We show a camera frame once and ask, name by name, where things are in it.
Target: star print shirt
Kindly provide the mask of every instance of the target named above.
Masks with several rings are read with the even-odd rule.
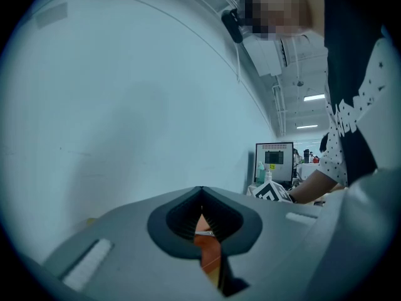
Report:
[[[372,0],[325,0],[330,126],[318,170],[344,186],[376,168],[357,121],[391,75],[385,64],[391,43],[382,34],[381,12]]]

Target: computer monitor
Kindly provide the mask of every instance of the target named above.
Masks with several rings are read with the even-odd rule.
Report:
[[[260,143],[256,144],[254,182],[256,182],[256,168],[262,162],[266,169],[270,169],[272,180],[275,182],[292,182],[294,166],[294,143]]]

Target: plastic bottle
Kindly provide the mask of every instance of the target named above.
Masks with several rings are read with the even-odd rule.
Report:
[[[265,181],[265,182],[269,182],[269,181],[271,181],[271,179],[272,179],[271,171],[270,171],[270,169],[268,169],[268,170],[266,171],[266,175],[265,175],[265,177],[264,177],[264,181]]]
[[[262,185],[264,183],[264,175],[265,175],[264,165],[262,164],[262,162],[259,162],[256,173],[256,184]]]

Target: sleeve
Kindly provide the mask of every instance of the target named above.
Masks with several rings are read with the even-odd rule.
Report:
[[[328,85],[325,85],[326,111],[330,121],[326,151],[323,153],[318,166],[318,171],[340,183],[348,186],[345,158],[341,146],[340,131],[337,128],[335,114],[330,103]]]

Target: ceiling light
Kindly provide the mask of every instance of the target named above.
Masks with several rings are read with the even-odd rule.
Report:
[[[305,96],[305,97],[303,97],[303,101],[307,102],[309,100],[323,99],[324,97],[325,97],[324,93],[322,93],[320,95],[315,95],[315,96]]]
[[[312,127],[317,127],[317,125],[298,126],[296,129],[301,129],[301,128],[312,128]]]

